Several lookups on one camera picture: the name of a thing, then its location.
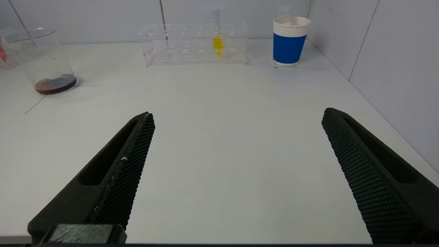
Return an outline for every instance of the blue paper cup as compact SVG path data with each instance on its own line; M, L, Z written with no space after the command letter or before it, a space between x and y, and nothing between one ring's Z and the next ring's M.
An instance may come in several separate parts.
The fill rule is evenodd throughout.
M311 20L283 15L273 20L273 62L278 66L299 63Z

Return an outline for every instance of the white table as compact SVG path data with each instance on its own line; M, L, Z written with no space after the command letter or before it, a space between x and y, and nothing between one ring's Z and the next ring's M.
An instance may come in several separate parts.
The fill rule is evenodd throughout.
M279 69L271 40L248 42L248 65L145 68L139 44L64 48L81 77L67 92L44 97L19 69L0 72L0 243L29 242L27 223L145 111L156 130L128 243L371 243L320 124L327 107L439 185L309 42L299 66Z

